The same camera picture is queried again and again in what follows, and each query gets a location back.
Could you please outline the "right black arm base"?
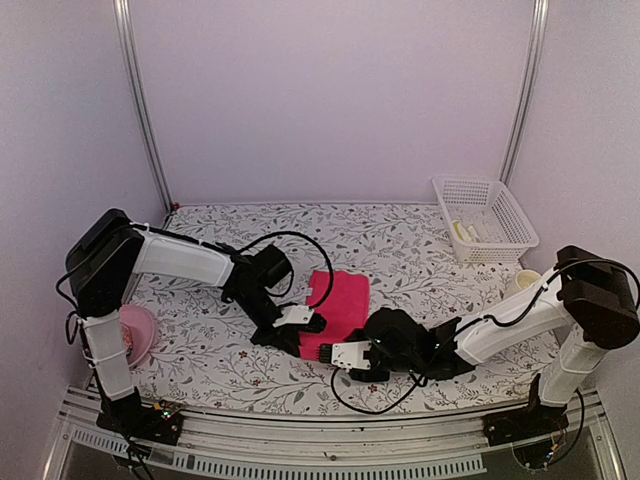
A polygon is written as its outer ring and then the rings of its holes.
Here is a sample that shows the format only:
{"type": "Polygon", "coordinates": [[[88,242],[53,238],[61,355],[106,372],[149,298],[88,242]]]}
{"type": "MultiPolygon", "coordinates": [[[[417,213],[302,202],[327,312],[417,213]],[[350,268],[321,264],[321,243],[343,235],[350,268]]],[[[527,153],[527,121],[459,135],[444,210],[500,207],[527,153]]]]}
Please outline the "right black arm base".
{"type": "Polygon", "coordinates": [[[490,446],[551,434],[569,425],[566,408],[543,404],[534,395],[524,407],[483,416],[482,431],[490,446]]]}

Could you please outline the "floral patterned table mat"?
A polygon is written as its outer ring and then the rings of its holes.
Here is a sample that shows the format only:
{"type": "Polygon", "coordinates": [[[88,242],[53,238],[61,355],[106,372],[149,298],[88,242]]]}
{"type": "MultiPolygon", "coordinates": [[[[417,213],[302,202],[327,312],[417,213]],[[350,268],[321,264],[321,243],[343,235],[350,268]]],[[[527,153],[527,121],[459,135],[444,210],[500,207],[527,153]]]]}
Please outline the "floral patterned table mat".
{"type": "MultiPolygon", "coordinates": [[[[400,308],[426,327],[496,305],[515,263],[461,264],[437,207],[420,204],[245,204],[183,206],[170,231],[242,247],[280,247],[294,275],[279,286],[303,301],[311,273],[366,276],[370,306],[400,308]]],[[[183,279],[143,276],[132,302],[156,320],[156,340],[132,377],[148,399],[264,414],[342,415],[357,409],[409,414],[484,406],[524,398],[532,378],[558,352],[551,333],[498,353],[473,371],[415,388],[395,374],[363,384],[327,365],[255,346],[253,323],[217,289],[183,279]]]]}

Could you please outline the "white plastic mesh basket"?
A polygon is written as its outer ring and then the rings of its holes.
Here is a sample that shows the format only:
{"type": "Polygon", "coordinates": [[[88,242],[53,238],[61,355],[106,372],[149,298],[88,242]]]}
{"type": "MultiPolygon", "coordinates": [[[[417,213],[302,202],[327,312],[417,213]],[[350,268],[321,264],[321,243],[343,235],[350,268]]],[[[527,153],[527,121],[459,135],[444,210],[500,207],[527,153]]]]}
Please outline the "white plastic mesh basket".
{"type": "Polygon", "coordinates": [[[432,185],[459,262],[513,263],[539,245],[534,227],[503,183],[436,176],[432,185]],[[481,241],[460,241],[453,231],[454,221],[473,225],[481,241]]]}

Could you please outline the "pink plastic bowl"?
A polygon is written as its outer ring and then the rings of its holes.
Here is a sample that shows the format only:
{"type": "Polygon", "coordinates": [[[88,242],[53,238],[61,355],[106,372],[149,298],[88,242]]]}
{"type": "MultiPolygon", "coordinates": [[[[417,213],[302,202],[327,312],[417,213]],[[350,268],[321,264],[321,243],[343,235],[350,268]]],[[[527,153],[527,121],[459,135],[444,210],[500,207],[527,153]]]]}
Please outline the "pink plastic bowl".
{"type": "Polygon", "coordinates": [[[119,313],[120,325],[128,325],[133,331],[133,354],[126,357],[129,369],[133,370],[147,358],[155,344],[156,320],[147,309],[136,305],[123,305],[119,313]]]}

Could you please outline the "right aluminium frame post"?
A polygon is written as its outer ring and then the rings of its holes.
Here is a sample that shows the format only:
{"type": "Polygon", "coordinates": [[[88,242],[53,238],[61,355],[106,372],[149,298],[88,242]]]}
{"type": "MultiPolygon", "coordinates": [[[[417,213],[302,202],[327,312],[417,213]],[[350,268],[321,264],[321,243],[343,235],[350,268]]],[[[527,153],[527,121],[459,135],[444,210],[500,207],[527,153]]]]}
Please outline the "right aluminium frame post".
{"type": "Polygon", "coordinates": [[[510,183],[516,169],[518,154],[526,128],[528,113],[533,100],[536,79],[543,54],[548,13],[548,0],[535,0],[533,2],[524,73],[499,176],[499,180],[505,185],[510,183]]]}

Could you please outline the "cream ceramic mug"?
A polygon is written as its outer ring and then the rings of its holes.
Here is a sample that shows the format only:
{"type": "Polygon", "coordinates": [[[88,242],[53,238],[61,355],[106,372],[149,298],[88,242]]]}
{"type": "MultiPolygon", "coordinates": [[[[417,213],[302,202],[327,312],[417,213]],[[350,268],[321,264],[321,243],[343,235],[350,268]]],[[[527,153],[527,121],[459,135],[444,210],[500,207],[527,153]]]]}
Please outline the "cream ceramic mug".
{"type": "Polygon", "coordinates": [[[516,295],[529,287],[533,286],[539,279],[541,274],[534,270],[521,270],[517,272],[509,281],[505,292],[505,297],[509,298],[516,295]]]}

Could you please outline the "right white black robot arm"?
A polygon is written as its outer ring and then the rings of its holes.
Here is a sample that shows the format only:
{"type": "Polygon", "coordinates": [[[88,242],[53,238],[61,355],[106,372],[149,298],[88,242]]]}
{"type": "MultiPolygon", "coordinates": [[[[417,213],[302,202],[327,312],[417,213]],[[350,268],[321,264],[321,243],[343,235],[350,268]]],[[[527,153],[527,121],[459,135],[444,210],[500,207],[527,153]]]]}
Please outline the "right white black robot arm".
{"type": "Polygon", "coordinates": [[[427,329],[405,311],[381,308],[346,343],[332,347],[331,363],[361,382],[406,372],[414,382],[452,380],[531,337],[568,326],[558,357],[532,386],[534,400],[517,427],[537,436],[552,424],[604,356],[639,335],[639,277],[626,265],[573,245],[534,284],[484,311],[427,329]]]}

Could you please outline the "aluminium frame post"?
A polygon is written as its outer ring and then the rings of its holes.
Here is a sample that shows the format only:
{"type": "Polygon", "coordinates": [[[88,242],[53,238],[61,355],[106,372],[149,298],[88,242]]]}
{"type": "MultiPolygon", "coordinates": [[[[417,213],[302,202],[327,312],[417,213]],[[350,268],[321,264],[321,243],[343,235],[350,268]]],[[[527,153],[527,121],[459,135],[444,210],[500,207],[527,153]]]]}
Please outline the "aluminium frame post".
{"type": "Polygon", "coordinates": [[[516,169],[518,154],[526,128],[528,113],[533,100],[536,79],[543,54],[548,13],[548,0],[535,0],[533,2],[524,73],[499,176],[499,180],[505,185],[510,183],[516,169]]]}
{"type": "Polygon", "coordinates": [[[151,176],[158,191],[163,209],[170,213],[173,210],[174,202],[161,162],[151,115],[147,105],[135,43],[130,2],[127,0],[114,0],[113,7],[125,71],[128,76],[134,110],[141,132],[143,147],[149,162],[151,176]]]}

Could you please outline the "left aluminium frame post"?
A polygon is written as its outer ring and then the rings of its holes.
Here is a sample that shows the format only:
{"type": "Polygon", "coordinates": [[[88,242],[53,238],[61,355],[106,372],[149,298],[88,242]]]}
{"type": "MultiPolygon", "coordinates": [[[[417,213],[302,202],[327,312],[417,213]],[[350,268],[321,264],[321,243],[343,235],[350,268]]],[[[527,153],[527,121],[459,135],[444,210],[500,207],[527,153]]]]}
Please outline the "left aluminium frame post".
{"type": "Polygon", "coordinates": [[[170,213],[173,210],[174,202],[161,162],[151,115],[147,105],[135,43],[130,2],[127,0],[114,0],[113,7],[125,71],[128,76],[134,110],[141,132],[143,147],[149,162],[151,176],[158,191],[163,209],[170,213]]]}

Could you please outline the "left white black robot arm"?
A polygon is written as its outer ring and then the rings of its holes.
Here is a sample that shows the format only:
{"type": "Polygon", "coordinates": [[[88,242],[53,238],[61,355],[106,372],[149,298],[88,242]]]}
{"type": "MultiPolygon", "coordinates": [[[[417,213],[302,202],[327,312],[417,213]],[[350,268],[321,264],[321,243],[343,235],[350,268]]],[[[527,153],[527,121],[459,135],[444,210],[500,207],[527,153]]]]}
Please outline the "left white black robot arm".
{"type": "Polygon", "coordinates": [[[106,211],[72,247],[66,275],[82,332],[111,419],[128,434],[148,426],[146,408],[134,401],[134,384],[121,336],[120,310],[132,279],[155,274],[195,281],[221,289],[254,323],[252,341],[296,356],[298,331],[310,324],[305,305],[278,306],[268,289],[291,265],[276,247],[245,255],[224,244],[211,244],[136,224],[119,209],[106,211]]]}

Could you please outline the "brown patterned cupcake liner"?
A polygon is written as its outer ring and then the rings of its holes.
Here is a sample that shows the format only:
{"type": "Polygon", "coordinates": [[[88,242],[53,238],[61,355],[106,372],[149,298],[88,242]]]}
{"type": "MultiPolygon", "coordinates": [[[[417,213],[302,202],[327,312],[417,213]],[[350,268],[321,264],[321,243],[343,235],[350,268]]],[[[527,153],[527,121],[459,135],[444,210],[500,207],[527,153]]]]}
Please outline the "brown patterned cupcake liner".
{"type": "Polygon", "coordinates": [[[134,336],[132,329],[125,324],[121,325],[121,334],[124,344],[125,354],[127,358],[130,358],[134,350],[134,336]]]}

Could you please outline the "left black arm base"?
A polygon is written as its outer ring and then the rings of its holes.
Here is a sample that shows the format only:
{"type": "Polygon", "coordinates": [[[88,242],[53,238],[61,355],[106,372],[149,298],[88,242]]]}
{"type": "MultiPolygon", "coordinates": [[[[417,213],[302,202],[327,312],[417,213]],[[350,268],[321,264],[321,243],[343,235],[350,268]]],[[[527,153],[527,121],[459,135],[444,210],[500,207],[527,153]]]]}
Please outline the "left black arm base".
{"type": "Polygon", "coordinates": [[[124,438],[148,440],[176,446],[182,433],[184,416],[144,405],[137,388],[119,400],[101,399],[97,426],[124,438]]]}

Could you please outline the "pink red towel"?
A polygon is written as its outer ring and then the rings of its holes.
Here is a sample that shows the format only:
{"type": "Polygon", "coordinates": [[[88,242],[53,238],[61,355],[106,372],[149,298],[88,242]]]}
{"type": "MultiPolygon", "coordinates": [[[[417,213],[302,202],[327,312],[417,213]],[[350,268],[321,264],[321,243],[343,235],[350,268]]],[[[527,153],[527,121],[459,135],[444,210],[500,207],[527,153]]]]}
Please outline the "pink red towel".
{"type": "Polygon", "coordinates": [[[369,279],[360,274],[339,271],[327,299],[315,309],[327,324],[321,333],[300,333],[300,358],[317,361],[323,344],[342,343],[356,329],[361,329],[370,306],[369,279]]]}

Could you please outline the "green white patterned towel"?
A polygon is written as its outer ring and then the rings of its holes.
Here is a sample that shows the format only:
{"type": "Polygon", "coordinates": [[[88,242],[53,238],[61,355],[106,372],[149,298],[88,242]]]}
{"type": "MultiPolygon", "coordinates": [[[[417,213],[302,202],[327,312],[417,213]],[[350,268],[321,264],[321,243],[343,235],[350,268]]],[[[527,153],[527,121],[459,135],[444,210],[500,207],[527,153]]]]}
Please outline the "green white patterned towel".
{"type": "Polygon", "coordinates": [[[460,241],[479,243],[481,241],[475,227],[473,225],[465,226],[460,221],[454,221],[452,223],[453,231],[460,241]]]}

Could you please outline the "aluminium front rail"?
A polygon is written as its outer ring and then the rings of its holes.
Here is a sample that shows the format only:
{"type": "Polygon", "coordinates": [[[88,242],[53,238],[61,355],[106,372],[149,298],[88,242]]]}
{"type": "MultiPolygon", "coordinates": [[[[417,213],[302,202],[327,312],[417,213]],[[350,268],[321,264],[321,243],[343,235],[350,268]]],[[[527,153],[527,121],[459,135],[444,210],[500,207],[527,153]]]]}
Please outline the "aluminium front rail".
{"type": "Polygon", "coordinates": [[[491,445],[483,411],[313,417],[187,408],[176,445],[144,442],[134,467],[126,442],[100,429],[93,389],[69,388],[45,462],[47,479],[623,479],[626,471],[595,391],[568,407],[553,465],[524,454],[545,438],[491,445]]]}

